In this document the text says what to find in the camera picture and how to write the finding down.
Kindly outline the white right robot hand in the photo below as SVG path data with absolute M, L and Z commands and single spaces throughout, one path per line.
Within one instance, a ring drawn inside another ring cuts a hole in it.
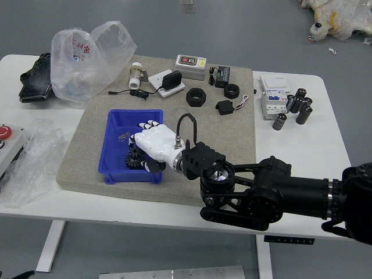
M 149 159 L 141 162 L 145 170 L 149 173 L 158 173 L 169 165 L 174 171 L 181 173 L 181 157 L 185 142 L 180 136 L 165 124 L 154 120 L 140 123 L 139 127 L 142 131 L 133 134 L 130 143 L 135 144 L 149 156 Z

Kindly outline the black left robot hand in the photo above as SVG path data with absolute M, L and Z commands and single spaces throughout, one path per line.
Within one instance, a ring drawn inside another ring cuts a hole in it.
M 24 273 L 18 274 L 16 276 L 12 277 L 11 279 L 28 279 L 28 278 L 30 278 L 34 275 L 35 275 L 35 271 L 30 270 L 30 271 L 25 271 Z

